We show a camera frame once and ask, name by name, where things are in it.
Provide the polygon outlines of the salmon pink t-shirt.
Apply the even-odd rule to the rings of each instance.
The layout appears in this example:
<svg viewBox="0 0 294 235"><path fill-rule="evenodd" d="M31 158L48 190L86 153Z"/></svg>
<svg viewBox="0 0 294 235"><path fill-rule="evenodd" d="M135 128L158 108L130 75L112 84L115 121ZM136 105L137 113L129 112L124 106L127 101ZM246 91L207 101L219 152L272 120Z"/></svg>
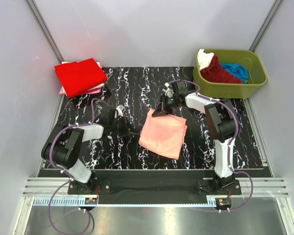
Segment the salmon pink t-shirt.
<svg viewBox="0 0 294 235"><path fill-rule="evenodd" d="M160 156L177 160L187 131L186 119L175 115L153 117L150 109L143 125L139 145Z"/></svg>

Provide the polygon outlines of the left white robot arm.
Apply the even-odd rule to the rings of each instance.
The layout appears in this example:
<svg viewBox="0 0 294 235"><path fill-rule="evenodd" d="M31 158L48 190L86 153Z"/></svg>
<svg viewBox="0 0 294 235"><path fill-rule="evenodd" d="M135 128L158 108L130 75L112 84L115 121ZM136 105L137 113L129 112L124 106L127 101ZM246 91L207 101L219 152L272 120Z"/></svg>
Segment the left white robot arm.
<svg viewBox="0 0 294 235"><path fill-rule="evenodd" d="M42 148L41 157L79 182L79 188L90 194L96 189L96 182L92 171L79 159L82 143L100 140L111 132L120 137L139 135L127 119L122 105L102 110L91 123L56 123Z"/></svg>

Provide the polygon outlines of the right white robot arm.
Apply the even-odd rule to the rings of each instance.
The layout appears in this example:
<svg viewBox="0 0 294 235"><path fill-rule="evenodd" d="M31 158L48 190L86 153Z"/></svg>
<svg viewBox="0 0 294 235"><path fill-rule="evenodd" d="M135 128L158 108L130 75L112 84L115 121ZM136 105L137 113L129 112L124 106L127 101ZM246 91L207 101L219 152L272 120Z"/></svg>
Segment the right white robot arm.
<svg viewBox="0 0 294 235"><path fill-rule="evenodd" d="M185 106L205 114L210 137L215 143L215 176L206 184L197 188L203 192L215 191L224 194L235 182L233 169L233 148L238 133L238 122L231 101L227 98L213 99L196 92L174 94L171 97L161 95L160 103L152 117L167 116L173 108Z"/></svg>

